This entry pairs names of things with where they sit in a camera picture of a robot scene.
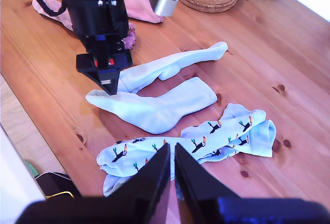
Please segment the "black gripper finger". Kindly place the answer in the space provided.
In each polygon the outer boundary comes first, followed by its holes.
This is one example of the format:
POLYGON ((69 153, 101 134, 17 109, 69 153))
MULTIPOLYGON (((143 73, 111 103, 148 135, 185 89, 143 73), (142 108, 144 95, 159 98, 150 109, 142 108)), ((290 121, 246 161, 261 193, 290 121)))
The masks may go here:
POLYGON ((150 223, 170 179, 170 145, 164 144, 132 178, 109 196, 110 223, 150 223))
POLYGON ((204 169, 182 145, 175 145, 175 180, 194 223, 226 223, 220 198, 240 197, 204 169))

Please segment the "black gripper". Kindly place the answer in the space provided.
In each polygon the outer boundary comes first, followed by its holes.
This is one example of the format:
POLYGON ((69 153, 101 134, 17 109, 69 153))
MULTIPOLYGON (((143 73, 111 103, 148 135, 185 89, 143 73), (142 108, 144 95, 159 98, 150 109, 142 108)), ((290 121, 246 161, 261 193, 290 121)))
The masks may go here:
POLYGON ((86 52, 76 56, 76 70, 109 95, 116 95, 119 76, 132 65, 123 39, 128 35, 124 0, 62 0, 73 31, 86 52))

